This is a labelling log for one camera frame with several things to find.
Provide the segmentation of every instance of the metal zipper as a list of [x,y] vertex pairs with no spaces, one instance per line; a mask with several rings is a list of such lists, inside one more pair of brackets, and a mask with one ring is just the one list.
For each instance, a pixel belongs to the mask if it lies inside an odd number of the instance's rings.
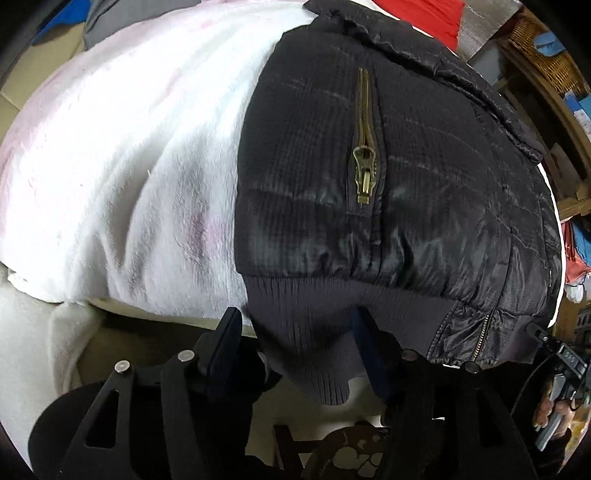
[[482,346],[484,345],[484,340],[486,339],[486,333],[488,331],[488,324],[491,321],[492,312],[489,313],[486,317],[484,317],[484,322],[482,322],[482,328],[480,330],[480,336],[478,337],[478,341],[476,343],[476,347],[472,352],[472,357],[470,358],[471,361],[475,362],[480,355],[480,350],[482,350]]
[[369,204],[378,172],[371,105],[369,72],[365,69],[359,69],[358,140],[357,145],[353,148],[353,158],[355,159],[357,203],[361,205]]

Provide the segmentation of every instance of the cable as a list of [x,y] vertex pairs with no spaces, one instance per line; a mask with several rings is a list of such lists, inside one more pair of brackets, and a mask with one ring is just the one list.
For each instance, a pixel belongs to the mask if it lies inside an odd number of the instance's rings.
[[530,383],[531,379],[537,373],[537,371],[540,368],[542,368],[542,366],[545,365],[545,363],[548,360],[550,360],[553,356],[554,355],[550,355],[550,356],[544,358],[544,360],[542,360],[540,362],[540,364],[531,371],[530,376],[525,379],[525,382],[524,382],[523,386],[521,387],[521,390],[519,391],[519,394],[517,395],[515,402],[513,403],[513,407],[511,408],[511,416],[513,416],[513,414],[515,413],[515,409],[517,408],[517,405],[519,404],[519,401],[521,400],[521,397],[523,396],[523,393],[525,392],[525,389],[527,388],[527,384]]

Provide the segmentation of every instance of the wicker basket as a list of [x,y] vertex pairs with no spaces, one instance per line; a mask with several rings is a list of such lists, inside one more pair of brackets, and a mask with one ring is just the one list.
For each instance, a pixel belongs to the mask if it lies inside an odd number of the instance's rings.
[[526,56],[559,94],[564,95],[569,90],[577,97],[589,94],[589,85],[566,51],[554,57],[545,57],[535,49],[534,39],[547,32],[548,28],[529,11],[520,14],[519,17],[509,36],[509,42]]

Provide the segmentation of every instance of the metal bolt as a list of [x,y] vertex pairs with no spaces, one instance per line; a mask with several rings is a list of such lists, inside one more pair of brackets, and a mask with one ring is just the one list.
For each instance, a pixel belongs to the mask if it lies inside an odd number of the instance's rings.
[[127,372],[131,364],[127,360],[121,360],[115,364],[115,371],[119,374]]
[[480,371],[480,366],[476,362],[466,362],[464,370],[470,374],[477,374]]
[[414,350],[406,349],[402,351],[402,359],[407,362],[414,362],[418,358],[418,353]]
[[182,352],[179,352],[177,357],[181,362],[190,362],[195,358],[195,352],[192,350],[183,350]]

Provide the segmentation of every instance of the black puffer jacket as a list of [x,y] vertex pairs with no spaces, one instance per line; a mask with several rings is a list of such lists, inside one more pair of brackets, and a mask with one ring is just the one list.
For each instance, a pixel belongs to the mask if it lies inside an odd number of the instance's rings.
[[541,146],[437,40],[351,2],[283,35],[249,104],[235,256],[272,365],[327,403],[365,305],[429,360],[528,359],[561,240]]

